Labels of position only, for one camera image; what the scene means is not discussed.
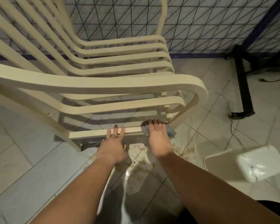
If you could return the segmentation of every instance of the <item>black wire grid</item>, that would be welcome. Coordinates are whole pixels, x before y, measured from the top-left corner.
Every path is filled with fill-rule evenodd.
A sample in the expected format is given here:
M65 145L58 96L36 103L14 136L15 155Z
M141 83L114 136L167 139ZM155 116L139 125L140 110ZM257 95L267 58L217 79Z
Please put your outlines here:
M162 35L170 53L224 53L233 45L243 42L275 1L167 0L168 12ZM61 52L15 1L13 4ZM78 37L85 41L154 34L161 14L160 0L65 0L65 7ZM0 13L41 51L48 54L1 8ZM264 31L251 46L251 50L267 52L280 49L280 37L276 38L271 33L277 25L280 26L280 17ZM273 48L267 34L279 39ZM0 38L20 54L28 54L1 30Z
M280 50L280 13L249 47L250 52L276 53Z

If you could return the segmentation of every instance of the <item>cleaning rag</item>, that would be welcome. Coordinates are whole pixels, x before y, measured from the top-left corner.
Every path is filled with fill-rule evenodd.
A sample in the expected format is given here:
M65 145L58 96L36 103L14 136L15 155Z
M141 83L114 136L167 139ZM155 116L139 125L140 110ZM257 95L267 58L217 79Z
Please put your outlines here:
M145 136L149 136L148 121L144 121L141 123L141 130ZM169 124L166 124L166 131L170 139L175 138L176 132Z

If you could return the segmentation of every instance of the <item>black pants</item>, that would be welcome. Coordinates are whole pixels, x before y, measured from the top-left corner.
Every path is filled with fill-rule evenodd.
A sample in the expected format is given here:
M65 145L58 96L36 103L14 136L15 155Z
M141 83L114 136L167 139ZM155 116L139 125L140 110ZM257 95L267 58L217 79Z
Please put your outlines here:
M270 209L272 212L280 216L280 203L269 201L269 200L258 200L259 203L261 203L266 208ZM182 223L191 223L191 224L198 224L194 217L190 214L190 212L184 208L184 210L180 213L177 224Z

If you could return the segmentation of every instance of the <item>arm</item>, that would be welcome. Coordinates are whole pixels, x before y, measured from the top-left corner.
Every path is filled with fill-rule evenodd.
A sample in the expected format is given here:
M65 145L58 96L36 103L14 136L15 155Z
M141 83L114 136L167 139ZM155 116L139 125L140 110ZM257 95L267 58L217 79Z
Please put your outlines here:
M69 184L51 203L48 204L31 224L62 223L89 224L94 223L98 205L107 180L116 163L126 158L121 141L125 128L117 136L115 125L113 134L107 131L106 139L97 151L96 160Z
M154 119L148 123L152 153L199 224L280 223L278 215L257 201L174 154L163 122Z

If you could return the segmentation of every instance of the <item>cream-colored chair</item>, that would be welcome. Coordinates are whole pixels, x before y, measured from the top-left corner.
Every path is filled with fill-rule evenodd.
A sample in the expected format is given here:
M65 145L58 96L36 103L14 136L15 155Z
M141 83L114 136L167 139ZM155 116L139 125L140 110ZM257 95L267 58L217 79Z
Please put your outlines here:
M44 47L64 69L75 75L85 77L68 76L67 73L65 73L53 61L49 60L45 54L43 54L0 14L0 29L53 73L43 73L39 68L26 60L0 39L0 54L18 67L16 68L0 64L0 104L11 110L22 113L27 117L37 118L46 123L56 135L70 143L77 151L81 151L81 146L75 141L76 139L104 136L106 135L107 129L71 132L62 127L48 115L35 108L28 101L23 101L21 97L18 97L18 93L12 92L12 88L38 99L61 113L70 115L161 106L164 107L167 121L173 128L177 127L188 117L189 111L193 106L206 101L208 93L200 79L190 75L174 75L174 69L171 64L165 40L160 35L85 42L75 35L71 27L66 26L71 24L67 23L69 18L65 17L65 9L61 0L54 0L58 9L51 0L43 0L54 13L54 17L47 12L48 10L39 0L30 1L39 9L43 14L42 16L31 7L28 1L15 1L21 6L26 14L39 25L39 28L42 29L73 62L79 64L81 68L76 68L66 61L59 52L54 49L54 46L30 24L26 17L24 17L12 3L8 0L0 0L0 7L12 19L18 22L22 29L30 34L39 45ZM164 24L166 15L166 13L164 15L164 10L167 8L165 0L161 0L161 2L163 11L157 28L157 33L160 33ZM81 55L83 57L111 56L84 59L73 55L53 30L51 30L51 28L44 22L43 17L50 22L58 34L63 37L64 41L66 41L71 48L74 49L75 47L76 52L79 53L80 57ZM127 44L140 41L151 41L152 43L98 49L79 48L82 46L89 47L108 44ZM139 61L140 63L125 64L123 61ZM114 63L116 63L115 66L97 66L100 64ZM106 76L114 73L123 74L123 76L100 78L89 77L93 75ZM180 92L175 94L176 91L180 90L190 90L195 93L194 98L187 105L183 98L179 96L181 94ZM173 91L173 94L175 95L169 96L170 93L168 93L168 91ZM121 101L116 103L110 102L98 105L89 105L85 102L83 103L84 106L74 107L63 104L48 93L59 93L63 97L75 101L148 93L159 93L161 97ZM177 105L177 107L171 109L170 105L172 104ZM127 135L141 133L140 126L128 127L126 129Z

